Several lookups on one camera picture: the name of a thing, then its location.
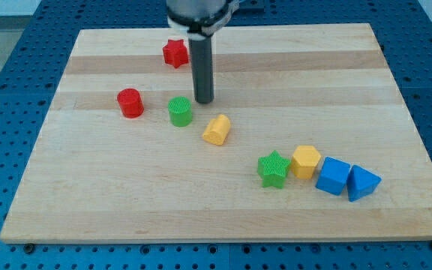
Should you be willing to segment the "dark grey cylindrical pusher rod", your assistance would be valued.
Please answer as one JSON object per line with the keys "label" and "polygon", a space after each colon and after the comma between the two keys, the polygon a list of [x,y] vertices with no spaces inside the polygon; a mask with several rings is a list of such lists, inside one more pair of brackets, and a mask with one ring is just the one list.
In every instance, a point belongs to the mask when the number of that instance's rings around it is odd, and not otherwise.
{"label": "dark grey cylindrical pusher rod", "polygon": [[199,104],[210,104],[214,99],[212,39],[189,40],[193,95]]}

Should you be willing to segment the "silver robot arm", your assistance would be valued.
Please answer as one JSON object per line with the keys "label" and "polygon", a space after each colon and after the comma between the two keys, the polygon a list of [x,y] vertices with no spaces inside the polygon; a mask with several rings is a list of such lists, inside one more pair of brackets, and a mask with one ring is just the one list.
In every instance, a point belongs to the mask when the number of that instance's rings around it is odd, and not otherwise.
{"label": "silver robot arm", "polygon": [[239,6],[239,0],[166,0],[169,26],[188,38],[193,95],[199,104],[214,100],[212,37]]}

